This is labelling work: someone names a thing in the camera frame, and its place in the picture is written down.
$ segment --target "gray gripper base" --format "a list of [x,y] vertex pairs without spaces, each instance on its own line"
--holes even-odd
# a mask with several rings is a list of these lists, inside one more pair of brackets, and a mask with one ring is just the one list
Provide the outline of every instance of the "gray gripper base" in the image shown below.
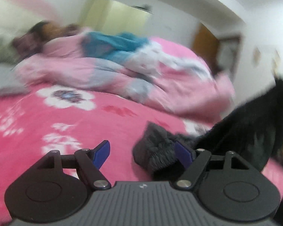
[[12,226],[276,226],[271,220],[241,224],[224,221],[207,211],[194,195],[173,189],[168,182],[117,182],[96,191],[69,218],[48,224],[15,219]]

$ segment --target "metal pin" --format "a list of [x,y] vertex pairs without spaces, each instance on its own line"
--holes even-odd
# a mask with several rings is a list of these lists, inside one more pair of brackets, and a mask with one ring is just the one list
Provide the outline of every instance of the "metal pin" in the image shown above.
[[97,188],[106,188],[108,186],[108,182],[106,180],[96,180],[93,185]]
[[189,180],[179,180],[177,181],[176,185],[180,188],[189,188],[191,187],[192,183]]

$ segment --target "dark hair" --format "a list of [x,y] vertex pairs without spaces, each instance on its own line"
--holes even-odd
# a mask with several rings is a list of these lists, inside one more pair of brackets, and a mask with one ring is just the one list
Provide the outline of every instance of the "dark hair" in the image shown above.
[[44,38],[44,35],[42,33],[42,27],[44,25],[47,25],[49,23],[49,21],[43,20],[37,24],[35,24],[28,32],[29,33],[36,33],[41,40],[46,40],[46,38]]

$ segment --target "pink bedsheet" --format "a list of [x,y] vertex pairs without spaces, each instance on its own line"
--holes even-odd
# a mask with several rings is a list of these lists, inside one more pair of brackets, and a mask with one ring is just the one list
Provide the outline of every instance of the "pink bedsheet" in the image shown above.
[[109,140],[111,153],[101,168],[106,178],[112,184],[148,180],[131,154],[148,121],[173,133],[195,131],[189,121],[112,94],[43,84],[24,97],[0,98],[0,223],[10,220],[6,188],[53,149],[72,154]]

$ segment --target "pink comforter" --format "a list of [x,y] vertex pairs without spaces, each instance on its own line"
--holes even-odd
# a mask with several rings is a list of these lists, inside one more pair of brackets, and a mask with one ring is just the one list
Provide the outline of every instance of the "pink comforter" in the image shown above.
[[57,38],[44,53],[22,61],[18,76],[27,84],[40,82],[120,95],[180,117],[216,122],[234,95],[230,79],[212,78],[205,62],[188,48],[152,38],[156,46],[136,51],[122,65],[82,58],[84,35]]

